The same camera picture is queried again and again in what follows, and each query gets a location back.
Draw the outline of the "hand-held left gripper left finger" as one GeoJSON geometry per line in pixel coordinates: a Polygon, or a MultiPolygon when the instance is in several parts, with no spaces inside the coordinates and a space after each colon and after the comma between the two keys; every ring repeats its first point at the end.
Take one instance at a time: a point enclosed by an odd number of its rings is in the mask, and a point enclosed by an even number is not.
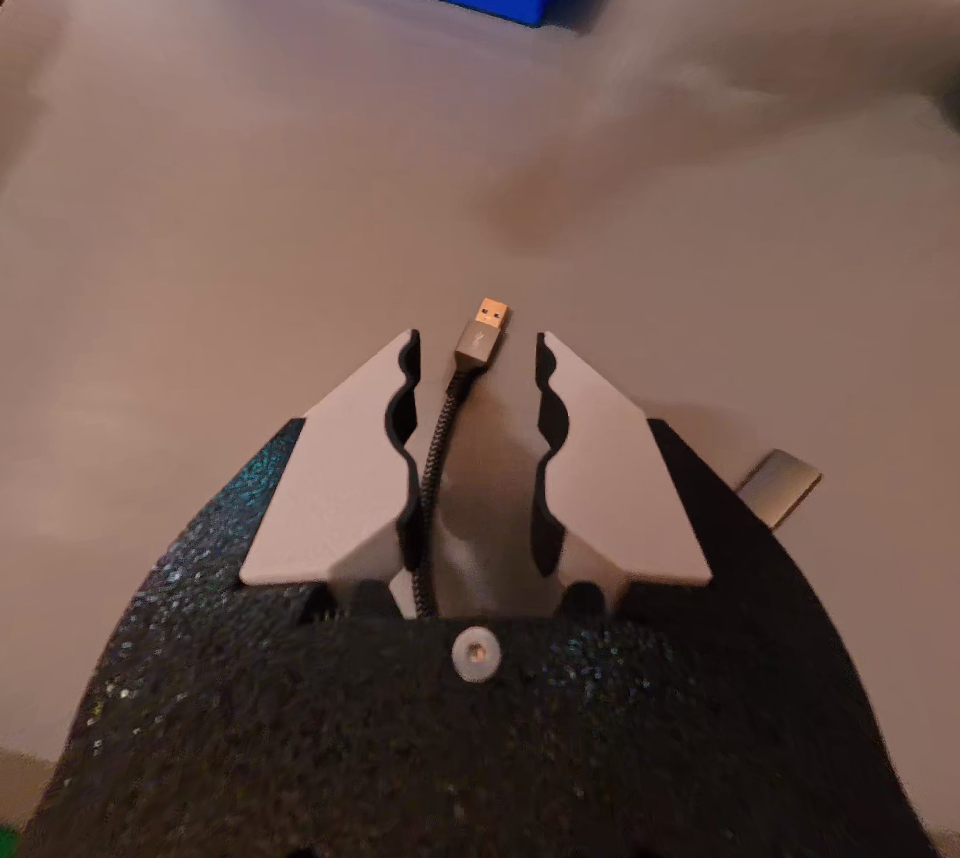
{"type": "Polygon", "coordinates": [[[239,570],[243,586],[325,585],[346,604],[363,583],[415,617],[410,570],[423,551],[416,463],[421,337],[414,329],[302,416],[293,450],[239,570]]]}

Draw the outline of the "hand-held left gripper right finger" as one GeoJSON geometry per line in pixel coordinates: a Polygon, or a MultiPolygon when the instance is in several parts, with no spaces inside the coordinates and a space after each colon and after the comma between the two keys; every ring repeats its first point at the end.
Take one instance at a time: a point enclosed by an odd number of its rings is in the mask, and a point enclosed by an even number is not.
{"type": "Polygon", "coordinates": [[[642,408],[554,333],[536,336],[533,561],[608,611],[635,584],[705,588],[714,574],[642,408]]]}

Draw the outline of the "dark grey usb hub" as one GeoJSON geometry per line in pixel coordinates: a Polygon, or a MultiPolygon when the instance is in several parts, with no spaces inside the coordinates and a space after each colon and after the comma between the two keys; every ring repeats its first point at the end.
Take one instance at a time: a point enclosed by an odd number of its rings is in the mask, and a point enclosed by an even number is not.
{"type": "Polygon", "coordinates": [[[775,531],[822,479],[820,469],[775,448],[749,472],[736,494],[758,520],[775,531]]]}

